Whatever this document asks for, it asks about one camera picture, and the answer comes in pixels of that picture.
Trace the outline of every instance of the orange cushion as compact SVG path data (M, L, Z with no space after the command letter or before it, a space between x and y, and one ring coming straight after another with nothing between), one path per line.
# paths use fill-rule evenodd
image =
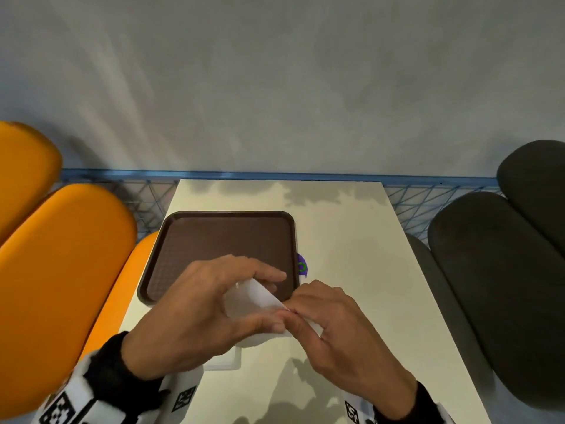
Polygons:
M56 182L62 159L35 129L0 122L0 244Z
M116 196L74 184L0 247L0 419L37 408L72 371L136 230Z
M100 349L109 338L120 331L125 312L136 292L139 279L159 232L152 233L137 244L117 277L104 307L100 311L80 358Z

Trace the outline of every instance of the wire grid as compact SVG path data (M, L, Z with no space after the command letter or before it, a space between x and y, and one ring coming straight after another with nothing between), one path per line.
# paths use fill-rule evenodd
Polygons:
M120 198L134 214L137 237L142 240L159 230L179 180L88 180L59 183L95 183ZM502 194L498 187L438 185L383 185L406 233L428 243L428 227L434 216L453 200L470 192Z

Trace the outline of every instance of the tray rim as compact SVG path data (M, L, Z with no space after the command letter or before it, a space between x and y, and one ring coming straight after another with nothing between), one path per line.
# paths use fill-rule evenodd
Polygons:
M139 282L137 284L137 298L139 301L147 306L154 306L158 301L151 299L147 295L147 286L149 285L149 280L155 269L155 264L157 263L157 258L163 246L164 239L167 235L167 232L173 222L175 220L187 217L196 217L196 216L204 216L205 218L216 218L216 217L282 217L286 219L289 223L290 227L290 236L291 236L291 252L295 256L292 261L292 269L293 269L293 288L296 290L300 286L300 278L298 276L298 259L296 258L298 254L297 244L296 244L296 224L294 222L294 218L290 213L282 210L259 210L259 211L175 211L174 213L169 214L163 220L161 224L161 228L159 228L159 234L157 235L157 239L155 240L155 244L151 250L151 254L147 259L147 263L145 264L145 268L141 277L139 278Z

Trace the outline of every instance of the purple sticker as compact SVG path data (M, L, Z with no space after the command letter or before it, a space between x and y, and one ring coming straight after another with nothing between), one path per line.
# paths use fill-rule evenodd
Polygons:
M306 265L306 260L300 254L296 253L298 256L298 275L308 275L308 266Z

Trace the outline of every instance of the white table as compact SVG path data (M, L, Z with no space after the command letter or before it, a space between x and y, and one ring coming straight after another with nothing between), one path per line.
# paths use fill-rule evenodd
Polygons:
M168 213L284 210L296 223L308 279L340 286L392 352L457 424L490 423L380 183L182 180ZM148 308L132 298L122 330ZM337 390L294 339L243 350L235 371L208 371L187 423L347 422Z

